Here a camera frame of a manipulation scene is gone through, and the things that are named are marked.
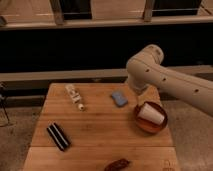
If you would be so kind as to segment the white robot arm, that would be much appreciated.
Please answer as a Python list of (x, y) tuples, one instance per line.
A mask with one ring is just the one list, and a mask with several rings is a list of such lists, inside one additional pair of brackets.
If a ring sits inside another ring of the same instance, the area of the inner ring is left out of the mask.
[(155, 44), (132, 56), (126, 64), (129, 87), (141, 95), (153, 85), (213, 117), (213, 82), (163, 67), (163, 59)]

